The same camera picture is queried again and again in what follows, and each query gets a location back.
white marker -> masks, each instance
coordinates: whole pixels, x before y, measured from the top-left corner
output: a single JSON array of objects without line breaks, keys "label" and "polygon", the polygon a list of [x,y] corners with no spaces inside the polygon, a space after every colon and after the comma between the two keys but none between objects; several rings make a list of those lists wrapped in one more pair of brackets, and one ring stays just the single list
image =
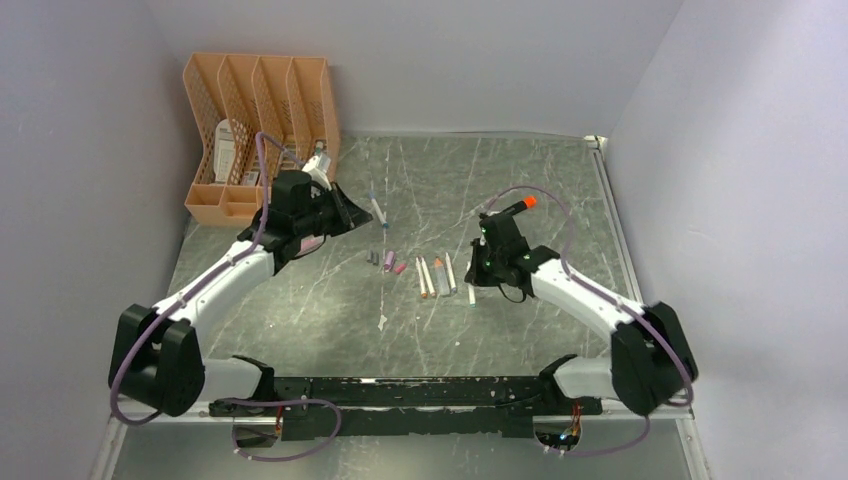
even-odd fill
[{"label": "white marker", "polygon": [[[467,270],[471,270],[471,262],[468,262],[468,266],[465,268]],[[470,283],[468,284],[468,304],[472,307],[477,306],[477,297],[474,295],[474,287]]]},{"label": "white marker", "polygon": [[380,204],[377,203],[377,199],[374,198],[374,192],[368,192],[368,198],[371,199],[371,205],[374,206],[374,211],[377,213],[377,218],[380,219],[380,223],[383,224],[383,228],[389,228],[389,222],[386,221],[386,216],[383,215],[383,211],[380,210]]},{"label": "white marker", "polygon": [[418,270],[418,286],[421,287],[421,298],[427,298],[427,285],[424,284],[424,272],[421,271],[421,262],[415,257],[415,269]]},{"label": "white marker", "polygon": [[427,262],[424,257],[418,257],[421,260],[421,270],[424,271],[424,280],[427,280],[427,290],[430,292],[430,297],[436,298],[436,289],[433,288],[433,278],[430,276],[430,269],[427,268]]},{"label": "white marker", "polygon": [[456,278],[453,276],[453,265],[450,263],[448,252],[445,252],[445,267],[448,269],[448,283],[450,283],[451,293],[456,293]]}]

black cable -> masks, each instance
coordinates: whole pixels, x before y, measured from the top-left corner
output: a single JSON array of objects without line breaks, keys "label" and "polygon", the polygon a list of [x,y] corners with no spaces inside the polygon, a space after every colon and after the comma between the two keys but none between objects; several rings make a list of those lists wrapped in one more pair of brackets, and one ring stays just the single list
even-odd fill
[{"label": "black cable", "polygon": [[539,392],[536,395],[531,395],[529,397],[516,398],[515,400],[510,400],[508,402],[496,403],[495,408],[510,407],[512,405],[518,405],[518,404],[521,404],[521,403],[532,402],[533,400],[536,400],[537,398],[541,397],[543,393],[544,392]]},{"label": "black cable", "polygon": [[521,291],[521,300],[513,300],[507,297],[506,292],[503,291],[503,287],[500,283],[498,284],[498,290],[501,291],[501,295],[503,295],[505,299],[509,300],[512,303],[524,303],[524,301],[527,300],[527,293],[524,290]]}]

purple marker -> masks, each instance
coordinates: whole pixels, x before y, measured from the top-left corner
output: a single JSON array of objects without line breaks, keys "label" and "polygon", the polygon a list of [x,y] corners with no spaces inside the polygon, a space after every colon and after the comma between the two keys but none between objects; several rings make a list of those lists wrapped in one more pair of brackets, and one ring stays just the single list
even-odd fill
[{"label": "purple marker", "polygon": [[392,266],[395,264],[395,252],[389,250],[386,253],[386,261],[383,263],[383,270],[389,271],[392,269]]}]

marker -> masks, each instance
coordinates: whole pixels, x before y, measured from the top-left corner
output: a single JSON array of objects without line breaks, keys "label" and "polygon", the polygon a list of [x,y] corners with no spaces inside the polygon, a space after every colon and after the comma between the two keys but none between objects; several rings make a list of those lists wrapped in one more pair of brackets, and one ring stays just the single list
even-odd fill
[{"label": "marker", "polygon": [[383,228],[389,228],[389,222],[386,221],[386,216],[383,215],[383,211],[380,210],[380,204],[377,203],[373,190],[368,192],[368,198],[371,199],[371,205],[374,206],[374,211],[377,213],[377,218],[380,219],[380,223],[383,224]]},{"label": "marker", "polygon": [[456,293],[456,278],[453,276],[453,265],[450,262],[450,253],[445,252],[445,267],[448,269],[448,282],[450,282],[451,293]]},{"label": "marker", "polygon": [[424,260],[424,257],[418,257],[421,260],[421,270],[424,271],[424,280],[427,281],[427,291],[430,292],[430,296],[436,298],[436,289],[433,288],[433,278],[430,277],[430,269],[427,268],[427,262]]},{"label": "marker", "polygon": [[448,285],[448,274],[445,272],[445,264],[442,263],[441,258],[436,257],[433,268],[436,270],[436,285],[439,287],[439,295],[447,297],[450,295],[450,285]]},{"label": "marker", "polygon": [[[467,270],[471,270],[471,262],[468,262],[468,266],[465,267]],[[468,284],[468,304],[472,307],[477,306],[477,297],[474,295],[474,286],[470,283]]]},{"label": "marker", "polygon": [[388,272],[389,270],[392,269],[394,264],[395,264],[395,252],[389,250],[389,252],[386,254],[386,261],[383,262],[383,270]]},{"label": "marker", "polygon": [[506,210],[501,211],[501,213],[505,213],[507,215],[515,215],[517,213],[521,213],[524,210],[533,208],[536,206],[536,197],[530,195],[520,202],[515,202],[512,205],[506,207]]},{"label": "marker", "polygon": [[418,270],[418,286],[421,287],[421,298],[427,298],[427,286],[424,285],[424,272],[421,271],[421,262],[415,257],[415,269]]}]

small white piece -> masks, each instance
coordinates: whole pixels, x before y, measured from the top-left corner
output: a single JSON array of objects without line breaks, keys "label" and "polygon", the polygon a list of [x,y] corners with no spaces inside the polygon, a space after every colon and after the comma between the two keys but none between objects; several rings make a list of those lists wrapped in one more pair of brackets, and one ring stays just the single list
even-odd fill
[{"label": "small white piece", "polygon": [[[468,265],[465,267],[466,271],[471,270],[471,262],[468,262]],[[468,284],[468,305],[472,307],[477,306],[477,296],[474,295],[474,286],[470,283]]]}]

